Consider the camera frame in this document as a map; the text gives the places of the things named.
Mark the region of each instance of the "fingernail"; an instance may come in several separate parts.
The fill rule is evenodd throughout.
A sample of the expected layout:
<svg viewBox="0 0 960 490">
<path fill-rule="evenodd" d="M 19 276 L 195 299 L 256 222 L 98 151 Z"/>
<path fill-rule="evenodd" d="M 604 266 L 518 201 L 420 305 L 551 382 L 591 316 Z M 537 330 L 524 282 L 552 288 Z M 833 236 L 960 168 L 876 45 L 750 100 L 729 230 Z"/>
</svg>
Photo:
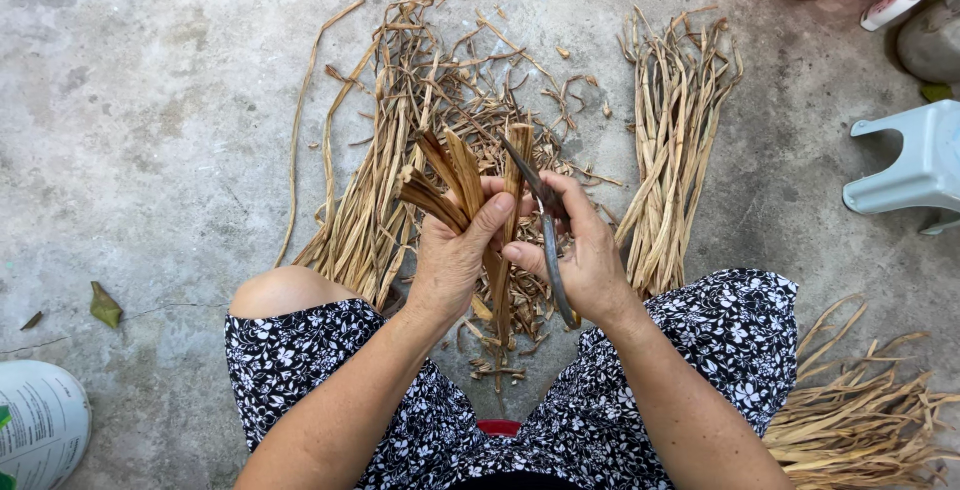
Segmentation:
<svg viewBox="0 0 960 490">
<path fill-rule="evenodd" d="M 501 193 L 493 198 L 493 206 L 495 206 L 497 210 L 510 210 L 510 207 L 514 206 L 514 196 Z"/>
<path fill-rule="evenodd" d="M 521 251 L 513 246 L 505 246 L 503 247 L 503 256 L 510 259 L 510 261 L 516 261 L 521 258 Z"/>
</svg>

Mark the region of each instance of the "black and white floral pants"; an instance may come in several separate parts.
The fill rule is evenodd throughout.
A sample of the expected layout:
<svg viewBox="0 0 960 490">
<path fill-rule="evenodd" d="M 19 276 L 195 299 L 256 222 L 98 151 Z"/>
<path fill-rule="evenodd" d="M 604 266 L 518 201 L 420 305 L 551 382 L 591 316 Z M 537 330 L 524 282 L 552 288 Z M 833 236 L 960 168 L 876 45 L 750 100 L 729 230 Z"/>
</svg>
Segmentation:
<svg viewBox="0 0 960 490">
<path fill-rule="evenodd" d="M 731 269 L 645 304 L 683 358 L 762 435 L 795 382 L 796 294 L 779 275 Z M 385 322 L 357 299 L 269 319 L 227 316 L 226 360 L 249 449 Z M 481 431 L 470 401 L 428 359 L 357 488 L 441 489 L 516 470 L 585 489 L 673 488 L 617 350 L 599 328 L 580 335 L 577 358 L 513 438 Z"/>
</svg>

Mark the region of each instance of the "knee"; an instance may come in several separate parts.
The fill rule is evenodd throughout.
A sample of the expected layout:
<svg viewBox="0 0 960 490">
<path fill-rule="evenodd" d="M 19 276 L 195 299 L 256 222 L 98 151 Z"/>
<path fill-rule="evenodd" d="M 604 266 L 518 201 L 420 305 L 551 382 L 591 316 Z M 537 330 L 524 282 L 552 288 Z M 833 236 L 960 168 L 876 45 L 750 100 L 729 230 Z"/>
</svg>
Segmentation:
<svg viewBox="0 0 960 490">
<path fill-rule="evenodd" d="M 230 303 L 230 314 L 264 319 L 358 297 L 354 291 L 300 266 L 279 267 L 241 285 Z"/>
</svg>

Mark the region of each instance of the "green leaf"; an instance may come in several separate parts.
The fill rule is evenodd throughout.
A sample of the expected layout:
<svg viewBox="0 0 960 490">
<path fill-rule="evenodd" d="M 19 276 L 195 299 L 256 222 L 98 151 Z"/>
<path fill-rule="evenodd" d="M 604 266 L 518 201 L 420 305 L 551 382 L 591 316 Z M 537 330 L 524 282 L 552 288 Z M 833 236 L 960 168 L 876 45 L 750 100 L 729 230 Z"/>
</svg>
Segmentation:
<svg viewBox="0 0 960 490">
<path fill-rule="evenodd" d="M 923 94 L 923 97 L 930 103 L 954 99 L 954 91 L 950 85 L 927 84 L 921 87 L 919 92 Z"/>
<path fill-rule="evenodd" d="M 26 330 L 28 328 L 33 328 L 37 326 L 37 323 L 41 321 L 42 317 L 43 317 L 43 312 L 36 312 L 35 314 L 33 314 L 33 317 L 30 318 L 30 321 L 28 321 L 27 324 L 24 324 L 23 326 L 20 327 L 20 330 Z"/>
<path fill-rule="evenodd" d="M 17 490 L 17 480 L 0 471 L 0 490 Z"/>
<path fill-rule="evenodd" d="M 120 314 L 123 309 L 117 304 L 111 296 L 100 287 L 100 282 L 91 281 L 93 286 L 93 300 L 90 300 L 90 313 L 93 317 L 110 325 L 110 328 L 116 328 L 120 324 Z"/>
</svg>

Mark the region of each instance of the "person's right hand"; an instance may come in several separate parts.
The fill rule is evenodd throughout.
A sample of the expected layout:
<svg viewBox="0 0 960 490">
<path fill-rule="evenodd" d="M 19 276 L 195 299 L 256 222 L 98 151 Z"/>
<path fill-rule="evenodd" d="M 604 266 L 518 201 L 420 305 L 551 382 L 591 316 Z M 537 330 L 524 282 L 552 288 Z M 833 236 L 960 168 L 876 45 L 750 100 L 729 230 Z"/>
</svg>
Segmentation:
<svg viewBox="0 0 960 490">
<path fill-rule="evenodd" d="M 637 312 L 637 294 L 630 288 L 610 227 L 600 219 L 576 179 L 552 171 L 540 178 L 562 195 L 570 214 L 574 250 L 559 260 L 559 275 L 570 306 L 603 328 L 615 324 L 625 312 Z M 511 242 L 503 256 L 544 281 L 544 249 L 527 242 Z"/>
</svg>

